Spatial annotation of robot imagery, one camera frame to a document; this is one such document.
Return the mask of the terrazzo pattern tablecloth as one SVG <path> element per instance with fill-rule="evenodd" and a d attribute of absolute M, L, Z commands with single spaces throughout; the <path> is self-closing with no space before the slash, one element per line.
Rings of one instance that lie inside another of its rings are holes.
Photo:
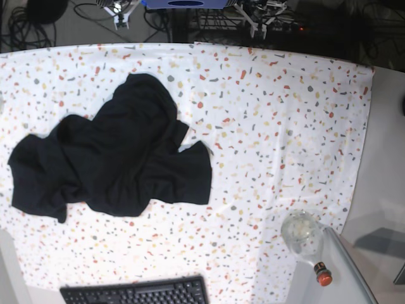
<path fill-rule="evenodd" d="M 152 201 L 137 218 L 79 203 L 68 220 L 11 206 L 8 158 L 67 114 L 93 118 L 130 73 L 168 89 L 211 150 L 209 204 Z M 211 303 L 282 303 L 296 266 L 281 237 L 290 210 L 340 232 L 365 142 L 374 69 L 308 54 L 209 44 L 110 44 L 1 56 L 1 229 L 23 281 L 119 284 L 201 274 Z"/>

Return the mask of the blue box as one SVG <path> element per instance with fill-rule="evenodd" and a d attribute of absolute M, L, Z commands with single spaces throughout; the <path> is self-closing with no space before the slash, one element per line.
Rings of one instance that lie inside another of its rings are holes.
<path fill-rule="evenodd" d="M 223 9 L 237 4 L 238 0 L 144 0 L 141 3 L 152 10 L 158 9 Z"/>

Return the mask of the clear bottle orange cap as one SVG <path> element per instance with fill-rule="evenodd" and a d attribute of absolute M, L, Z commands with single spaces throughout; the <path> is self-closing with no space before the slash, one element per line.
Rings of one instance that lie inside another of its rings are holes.
<path fill-rule="evenodd" d="M 301 210 L 291 211 L 282 223 L 281 236 L 289 251 L 300 262 L 312 267 L 320 286 L 332 283 L 332 273 L 322 259 L 323 230 L 311 214 Z"/>

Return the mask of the black computer keyboard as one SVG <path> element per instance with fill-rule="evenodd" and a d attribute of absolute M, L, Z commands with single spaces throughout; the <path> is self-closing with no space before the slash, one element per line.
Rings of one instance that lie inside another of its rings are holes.
<path fill-rule="evenodd" d="M 202 276 L 59 289 L 65 303 L 209 303 Z"/>

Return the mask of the black power strip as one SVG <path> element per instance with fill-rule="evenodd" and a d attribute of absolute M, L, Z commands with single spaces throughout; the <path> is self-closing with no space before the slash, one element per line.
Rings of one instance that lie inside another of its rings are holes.
<path fill-rule="evenodd" d="M 273 32 L 296 33 L 304 32 L 306 28 L 302 24 L 297 22 L 275 20 L 268 26 L 268 30 L 271 30 Z"/>

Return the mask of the black t-shirt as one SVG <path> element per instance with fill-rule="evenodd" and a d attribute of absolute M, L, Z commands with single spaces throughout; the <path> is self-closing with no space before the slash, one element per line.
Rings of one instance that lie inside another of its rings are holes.
<path fill-rule="evenodd" d="M 93 119 L 68 115 L 16 145 L 11 204 L 60 223 L 70 203 L 116 217 L 137 217 L 151 200 L 207 205 L 209 152 L 202 142 L 181 149 L 188 129 L 156 77 L 131 74 Z"/>

